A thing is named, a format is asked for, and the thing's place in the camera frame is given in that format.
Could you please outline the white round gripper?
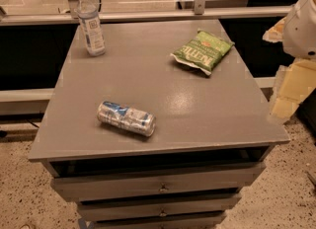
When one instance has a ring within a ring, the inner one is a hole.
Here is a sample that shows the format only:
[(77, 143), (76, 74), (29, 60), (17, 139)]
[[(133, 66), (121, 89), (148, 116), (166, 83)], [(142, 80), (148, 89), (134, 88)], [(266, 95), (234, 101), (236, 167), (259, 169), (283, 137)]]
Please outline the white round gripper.
[(282, 42), (285, 53), (298, 57), (288, 67), (279, 67), (270, 98), (270, 119), (290, 120), (316, 89), (315, 0), (298, 0), (286, 18), (265, 31), (263, 40)]

